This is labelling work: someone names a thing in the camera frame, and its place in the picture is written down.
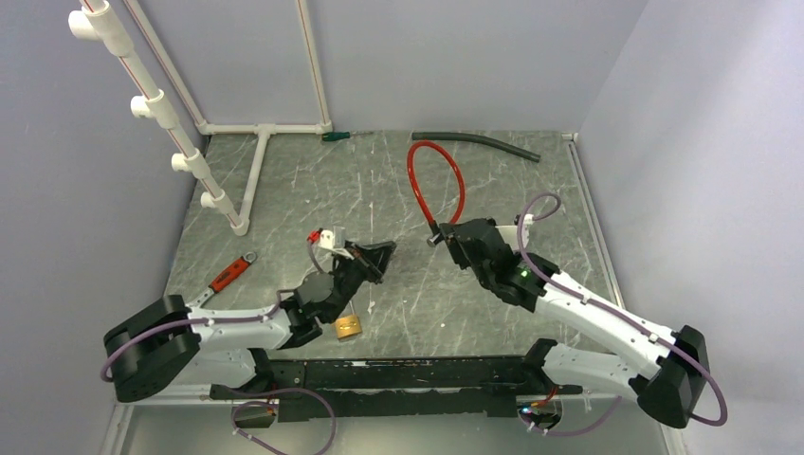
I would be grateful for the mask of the red cable lock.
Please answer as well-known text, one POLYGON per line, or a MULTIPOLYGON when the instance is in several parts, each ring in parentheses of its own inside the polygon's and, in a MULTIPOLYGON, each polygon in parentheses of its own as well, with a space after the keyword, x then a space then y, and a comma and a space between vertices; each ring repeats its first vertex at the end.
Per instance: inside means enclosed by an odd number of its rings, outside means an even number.
POLYGON ((430 235, 428 244, 444 240, 441 224, 456 224, 466 207, 466 182, 451 152, 431 140, 417 140, 406 157, 407 177, 430 235))

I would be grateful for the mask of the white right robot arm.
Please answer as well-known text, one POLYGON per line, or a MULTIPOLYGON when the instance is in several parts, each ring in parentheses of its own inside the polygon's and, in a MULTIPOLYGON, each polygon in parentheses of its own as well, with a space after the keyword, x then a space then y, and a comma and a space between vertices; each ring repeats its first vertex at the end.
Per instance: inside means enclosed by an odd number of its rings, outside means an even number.
POLYGON ((556 264, 525 250, 525 227, 492 218, 432 224, 429 243, 444 244, 501 301, 557 319, 604 347, 573 348, 540 338, 523 359, 522 380, 534 393, 579 386, 635 402, 649 417, 686 428, 709 372, 705 338, 689 325, 674 331, 639 318, 584 287, 556 264))

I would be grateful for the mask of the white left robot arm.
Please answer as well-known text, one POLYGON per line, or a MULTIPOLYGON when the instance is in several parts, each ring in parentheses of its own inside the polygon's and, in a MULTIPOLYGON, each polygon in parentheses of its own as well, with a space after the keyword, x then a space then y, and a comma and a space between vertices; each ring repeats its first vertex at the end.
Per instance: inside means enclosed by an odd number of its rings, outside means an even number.
POLYGON ((162 297, 105 334, 100 379, 113 384, 121 403, 179 385, 208 385, 214 398, 261 397, 278 387, 269 352, 320 337, 362 284, 382 283, 396 248, 394 241, 348 241, 330 270, 279 291, 267 307, 212 310, 190 306, 180 295, 162 297))

